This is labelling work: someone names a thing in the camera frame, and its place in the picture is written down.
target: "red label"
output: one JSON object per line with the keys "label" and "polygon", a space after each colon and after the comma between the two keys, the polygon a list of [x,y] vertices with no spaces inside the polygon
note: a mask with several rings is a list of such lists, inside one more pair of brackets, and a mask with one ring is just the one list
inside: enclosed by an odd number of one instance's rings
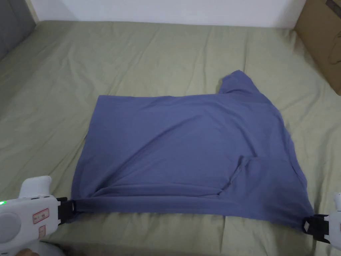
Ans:
{"label": "red label", "polygon": [[43,238],[46,235],[46,226],[43,225],[39,228],[39,239]]}
{"label": "red label", "polygon": [[48,210],[48,208],[46,208],[45,210],[42,210],[40,212],[37,212],[36,214],[33,215],[33,224],[36,224],[40,221],[42,221],[43,219],[46,219],[50,216],[50,212]]}

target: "mattress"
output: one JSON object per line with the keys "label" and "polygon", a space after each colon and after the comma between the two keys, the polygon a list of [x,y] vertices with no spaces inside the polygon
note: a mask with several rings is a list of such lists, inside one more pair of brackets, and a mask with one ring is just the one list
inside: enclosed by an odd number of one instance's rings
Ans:
{"label": "mattress", "polygon": [[[99,95],[214,94],[244,71],[280,110],[315,212],[341,191],[341,98],[294,31],[125,22],[41,22],[0,62],[0,196],[50,175],[70,196]],[[269,222],[218,215],[86,214],[48,240],[88,255],[341,255]]]}

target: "gray headboard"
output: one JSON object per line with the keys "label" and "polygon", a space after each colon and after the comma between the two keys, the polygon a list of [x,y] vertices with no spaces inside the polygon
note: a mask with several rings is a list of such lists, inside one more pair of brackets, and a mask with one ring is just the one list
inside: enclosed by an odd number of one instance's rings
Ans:
{"label": "gray headboard", "polygon": [[34,28],[25,0],[0,0],[0,60]]}

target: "white wall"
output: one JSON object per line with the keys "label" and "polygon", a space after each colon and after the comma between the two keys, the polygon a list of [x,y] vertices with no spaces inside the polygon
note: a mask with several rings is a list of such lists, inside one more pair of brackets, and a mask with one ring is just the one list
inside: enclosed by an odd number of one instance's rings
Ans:
{"label": "white wall", "polygon": [[293,28],[305,0],[31,0],[39,20]]}

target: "human hand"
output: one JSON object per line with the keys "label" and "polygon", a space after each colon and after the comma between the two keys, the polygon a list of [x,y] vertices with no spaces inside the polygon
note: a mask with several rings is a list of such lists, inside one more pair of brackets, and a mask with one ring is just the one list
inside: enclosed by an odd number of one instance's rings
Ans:
{"label": "human hand", "polygon": [[18,252],[15,256],[39,256],[38,253],[32,252],[30,249],[23,249],[20,252]]}

